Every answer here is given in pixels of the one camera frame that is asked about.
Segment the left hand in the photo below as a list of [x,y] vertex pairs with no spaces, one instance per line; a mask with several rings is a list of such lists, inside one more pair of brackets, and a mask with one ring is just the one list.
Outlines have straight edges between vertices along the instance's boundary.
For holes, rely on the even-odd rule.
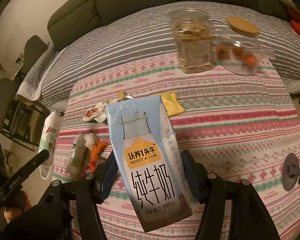
[[20,216],[24,211],[27,211],[32,207],[28,195],[25,191],[20,191],[19,196],[17,197],[17,202],[9,204],[8,207],[5,207],[4,217],[7,223],[10,223],[12,220]]

